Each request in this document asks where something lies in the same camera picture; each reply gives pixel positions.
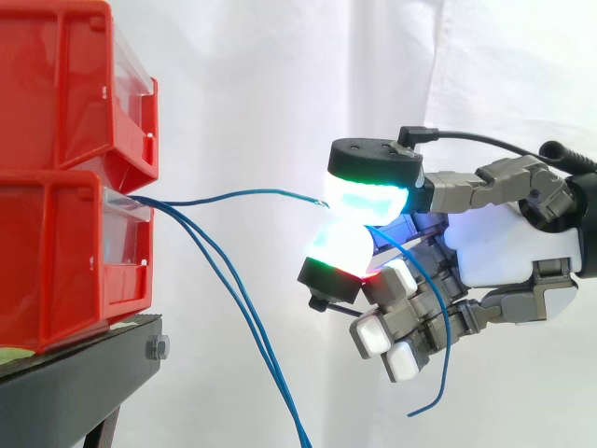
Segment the cable plug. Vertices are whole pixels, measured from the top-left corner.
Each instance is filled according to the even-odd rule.
[[[402,147],[414,147],[419,143],[435,142],[439,139],[439,129],[424,126],[402,126],[398,135],[398,144]]]

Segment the black cap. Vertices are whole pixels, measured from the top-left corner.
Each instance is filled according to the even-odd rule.
[[[309,287],[315,298],[323,301],[345,301],[353,304],[363,280],[329,266],[323,261],[307,257],[302,265],[298,281]]]
[[[422,164],[421,154],[392,140],[342,138],[332,143],[327,170],[351,182],[414,189]]]

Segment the white finger pad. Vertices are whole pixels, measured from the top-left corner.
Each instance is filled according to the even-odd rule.
[[[397,343],[387,353],[387,361],[396,381],[411,380],[419,373],[419,366],[407,343]]]
[[[386,266],[394,269],[398,280],[407,291],[407,298],[412,297],[417,292],[417,282],[409,271],[407,263],[403,259],[393,259]]]
[[[370,356],[387,352],[392,342],[375,315],[368,315],[356,324],[356,333]]]

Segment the blue wire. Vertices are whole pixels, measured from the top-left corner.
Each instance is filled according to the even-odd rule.
[[[229,291],[229,293],[232,295],[233,299],[237,302],[237,305],[239,306],[239,308],[241,308],[241,311],[244,315],[245,320],[247,321],[247,324],[249,325],[249,329],[251,330],[251,332],[253,333],[253,337],[256,340],[257,343],[257,347],[259,348],[259,352],[261,353],[261,355],[263,356],[266,365],[268,366],[268,369],[270,370],[270,373],[276,383],[276,385],[278,386],[278,388],[280,389],[280,392],[283,396],[283,398],[285,399],[286,405],[288,406],[288,409],[290,411],[290,413],[292,414],[293,419],[295,420],[295,424],[297,426],[297,431],[298,431],[298,435],[300,438],[300,443],[301,446],[304,446],[306,448],[311,448],[311,442],[309,441],[309,438],[307,437],[307,434],[300,422],[299,419],[299,414],[298,411],[296,409],[296,406],[294,404],[294,401],[292,400],[292,396],[290,394],[290,391],[288,390],[288,386],[285,382],[285,378],[282,375],[282,371],[280,369],[280,365],[273,353],[273,349],[271,347],[271,343],[270,340],[267,336],[267,333],[265,331],[265,328],[263,327],[263,324],[261,323],[261,320],[258,317],[257,314],[257,310],[255,309],[255,307],[253,306],[253,303],[251,302],[248,293],[246,292],[246,288],[244,287],[244,284],[241,280],[241,278],[239,277],[238,273],[236,272],[236,270],[234,269],[234,266],[231,264],[231,262],[229,261],[228,257],[226,256],[226,254],[222,251],[222,249],[214,242],[214,240],[212,240],[199,226],[197,226],[197,224],[195,224],[195,222],[193,222],[190,218],[186,217],[185,215],[183,215],[182,213],[178,212],[177,210],[173,209],[170,205],[166,204],[166,203],[161,203],[160,201],[156,201],[153,200],[151,198],[146,198],[143,196],[132,196],[133,199],[135,199],[136,201],[140,202],[140,203],[145,203],[147,205],[150,205],[154,208],[157,208],[159,210],[161,210],[162,212],[166,213],[167,215],[173,217],[191,236],[191,238],[193,238],[193,240],[195,241],[195,244],[197,244],[197,246],[199,247],[199,249],[201,250],[201,252],[203,253],[203,255],[207,258],[208,262],[211,264],[212,268],[214,269],[215,273],[217,274],[217,276],[220,278],[220,280],[222,281],[222,283],[224,283],[225,287],[227,288],[227,290]],[[227,266],[230,269],[230,272],[232,273],[237,285],[239,286],[239,289],[241,290],[242,294],[243,294],[243,298],[245,300],[245,302],[247,303],[247,306],[249,307],[249,310],[251,311],[251,315],[253,316],[253,318],[255,319],[256,323],[257,323],[257,327],[259,328],[259,333],[261,334],[261,337],[263,338],[263,343],[266,345],[266,349],[268,352],[268,355],[270,355],[269,357],[266,355],[265,350],[263,348],[263,345],[261,343],[261,340],[259,339],[259,337],[257,336],[257,331],[255,330],[255,326],[253,325],[253,322],[251,321],[251,319],[249,318],[246,309],[243,307],[243,304],[240,302],[240,299],[238,297],[238,295],[236,294],[236,292],[234,291],[234,289],[232,288],[232,286],[229,284],[228,280],[226,279],[226,277],[224,277],[224,275],[222,274],[222,272],[219,270],[219,268],[217,268],[217,266],[215,265],[213,259],[209,256],[209,254],[207,253],[206,249],[204,248],[204,246],[201,244],[201,241],[199,241],[199,239],[197,238],[197,236],[193,233],[193,231],[191,230],[192,227],[203,239],[205,239],[205,241],[215,249],[215,251],[222,257],[222,259],[226,262]]]
[[[444,303],[444,300],[441,298],[441,294],[439,293],[439,290],[437,289],[436,284],[433,282],[433,280],[431,279],[431,276],[423,268],[421,263],[419,263],[419,261],[417,261],[417,259],[415,257],[413,257],[407,249],[402,247],[397,241],[394,241],[392,238],[390,238],[384,232],[382,232],[379,229],[376,229],[374,227],[371,227],[371,226],[365,226],[365,227],[367,227],[367,229],[369,231],[381,236],[381,238],[383,238],[385,241],[387,241],[388,243],[393,245],[396,249],[398,249],[400,252],[402,252],[404,254],[404,256],[407,259],[409,259],[412,264],[414,264],[414,266],[419,270],[421,275],[427,281],[429,286],[431,286],[431,289],[433,289],[433,292],[437,297],[437,301],[439,302],[439,307],[441,308],[441,313],[444,316],[444,324],[446,326],[446,345],[447,346],[446,346],[446,356],[444,357],[444,369],[441,373],[441,385],[439,386],[439,392],[437,392],[436,399],[434,399],[431,403],[429,403],[426,406],[423,406],[421,409],[418,409],[417,411],[414,411],[414,412],[408,414],[408,417],[414,417],[415,415],[424,413],[425,411],[428,411],[431,408],[433,408],[436,404],[439,403],[439,401],[441,400],[441,397],[444,395],[444,388],[446,387],[446,376],[448,374],[448,363],[450,362],[450,350],[451,350],[450,317],[448,316],[448,310],[446,309],[446,304]]]
[[[329,208],[327,203],[320,201],[315,198],[310,198],[309,196],[303,196],[302,194],[293,193],[291,191],[286,191],[284,189],[242,189],[240,191],[233,191],[231,193],[221,194],[219,196],[214,196],[213,198],[206,198],[206,199],[197,199],[195,201],[163,201],[168,205],[173,207],[188,207],[191,205],[200,205],[202,203],[216,203],[218,201],[223,201],[229,198],[235,198],[237,196],[247,196],[249,194],[280,194],[282,196],[286,196],[288,198],[299,199],[301,201],[306,201],[307,203],[315,203],[317,205],[323,205],[324,207]]]

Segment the wire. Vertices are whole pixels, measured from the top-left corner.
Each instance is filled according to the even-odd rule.
[[[283,398],[285,399],[286,405],[293,417],[293,419],[295,420],[295,425],[297,426],[297,432],[298,432],[298,436],[300,438],[300,444],[302,447],[306,447],[306,448],[311,448],[311,442],[309,441],[307,434],[300,422],[300,418],[299,418],[299,414],[298,411],[296,409],[296,406],[294,404],[294,401],[292,400],[292,396],[290,394],[290,391],[288,390],[288,386],[285,382],[285,378],[282,375],[282,371],[280,369],[280,365],[278,364],[278,361],[273,353],[273,349],[271,347],[271,343],[269,341],[269,338],[267,336],[267,333],[265,331],[265,329],[263,328],[263,324],[261,323],[261,320],[259,319],[258,315],[257,315],[257,311],[255,310],[255,307],[253,306],[253,303],[251,302],[250,298],[248,297],[248,294],[246,292],[246,289],[243,285],[243,282],[241,280],[241,278],[239,277],[238,273],[236,272],[236,270],[234,269],[234,266],[231,264],[231,262],[229,261],[228,257],[226,256],[226,254],[222,251],[222,249],[214,242],[214,240],[212,240],[197,224],[195,224],[195,222],[193,222],[190,218],[186,217],[185,215],[183,215],[182,213],[178,212],[177,210],[173,209],[170,205],[166,204],[166,203],[161,203],[160,201],[156,201],[153,200],[151,198],[146,198],[143,196],[135,196],[134,199],[140,203],[144,203],[146,205],[150,205],[154,208],[159,209],[160,211],[166,213],[167,215],[169,215],[170,217],[174,218],[191,236],[191,238],[193,239],[193,241],[195,242],[195,244],[199,247],[199,249],[201,250],[201,252],[203,253],[203,255],[206,257],[206,259],[208,260],[208,262],[210,263],[210,265],[212,266],[212,268],[214,269],[215,273],[217,274],[217,276],[219,277],[219,279],[222,281],[222,283],[224,284],[224,286],[227,288],[227,290],[229,291],[230,295],[232,295],[232,298],[236,301],[237,305],[239,306],[239,308],[241,309],[241,312],[243,313],[243,316],[247,322],[247,324],[249,325],[249,329],[251,330],[251,333],[253,334],[253,337],[256,341],[257,344],[257,348],[259,349],[259,352],[261,353],[261,355],[263,356],[266,365],[268,366],[268,369],[270,370],[271,376],[273,377],[276,385],[278,386],[278,388],[280,389],[280,392],[283,396]],[[193,233],[191,227],[193,228],[193,230],[195,230],[211,247],[213,247],[215,249],[215,251],[222,257],[222,259],[226,262],[226,264],[228,265],[230,272],[232,273],[232,276],[234,277],[237,285],[239,286],[239,289],[241,290],[242,294],[243,294],[243,298],[247,304],[247,306],[249,307],[249,310],[251,312],[251,316],[255,319],[255,322],[257,324],[259,333],[261,334],[261,337],[263,338],[263,343],[261,342],[261,339],[259,339],[258,335],[257,335],[257,330],[255,329],[255,326],[253,324],[253,321],[251,320],[251,318],[249,317],[246,309],[244,308],[243,304],[240,301],[240,298],[238,297],[238,295],[236,294],[236,291],[234,291],[234,289],[232,288],[232,286],[229,284],[228,280],[226,279],[226,277],[224,276],[224,274],[219,270],[219,268],[217,267],[217,265],[215,265],[213,259],[210,257],[209,253],[207,252],[207,250],[205,249],[205,247],[202,245],[201,241],[197,238],[197,236]]]
[[[324,207],[329,208],[329,205],[327,205],[327,203],[325,203],[324,201],[320,201],[319,199],[311,198],[309,196],[303,196],[302,194],[293,193],[291,191],[286,191],[284,189],[242,189],[240,191],[233,191],[231,193],[214,196],[213,198],[197,199],[195,201],[182,202],[164,201],[164,203],[167,203],[172,207],[188,207],[191,205],[200,205],[203,203],[216,203],[218,201],[224,201],[225,199],[235,198],[238,196],[248,196],[250,194],[280,194],[288,198],[294,198],[301,201],[305,201],[307,203],[314,203],[316,205],[323,205]]]
[[[431,276],[427,273],[427,271],[424,269],[424,267],[421,265],[421,263],[419,263],[419,261],[417,261],[417,259],[415,257],[413,257],[412,254],[407,249],[402,247],[397,241],[393,240],[390,236],[386,235],[384,232],[382,232],[379,229],[376,229],[374,227],[371,227],[371,226],[365,226],[365,227],[369,231],[381,236],[381,238],[383,238],[385,241],[387,241],[388,243],[393,245],[396,249],[398,249],[400,252],[402,252],[402,254],[407,259],[409,259],[409,261],[412,264],[414,264],[414,266],[419,270],[421,275],[427,281],[427,283],[429,284],[431,289],[433,289],[433,292],[437,297],[437,301],[439,302],[439,307],[441,308],[441,313],[443,314],[443,317],[444,317],[444,324],[446,326],[446,356],[444,357],[444,368],[441,373],[441,384],[439,386],[439,392],[437,392],[436,399],[434,399],[431,403],[429,403],[426,406],[423,406],[421,409],[418,409],[417,411],[414,411],[414,412],[408,414],[408,417],[414,417],[415,415],[424,413],[425,411],[428,411],[431,408],[433,408],[436,404],[439,403],[439,401],[441,400],[441,397],[444,395],[444,389],[446,387],[446,376],[448,374],[448,363],[450,362],[450,351],[451,351],[450,317],[448,316],[448,310],[446,309],[446,304],[444,303],[444,300],[441,298],[441,294],[439,293],[439,290],[437,289],[436,284],[431,279]]]
[[[470,140],[472,142],[479,142],[484,143],[486,145],[492,145],[493,147],[500,147],[505,149],[506,151],[513,152],[514,154],[518,154],[519,156],[533,156],[537,157],[538,159],[542,159],[542,156],[538,154],[534,154],[531,151],[527,151],[526,149],[522,149],[521,147],[516,147],[514,145],[510,145],[509,143],[503,142],[502,140],[497,140],[495,138],[486,137],[485,135],[479,135],[477,133],[459,133],[456,131],[438,131],[436,133],[437,138],[455,138],[458,140]]]
[[[352,317],[360,317],[363,313],[360,313],[356,310],[351,310],[350,308],[346,308],[345,306],[337,305],[336,303],[329,303],[327,305],[328,310],[337,311],[338,313],[343,313],[345,315],[351,315]]]

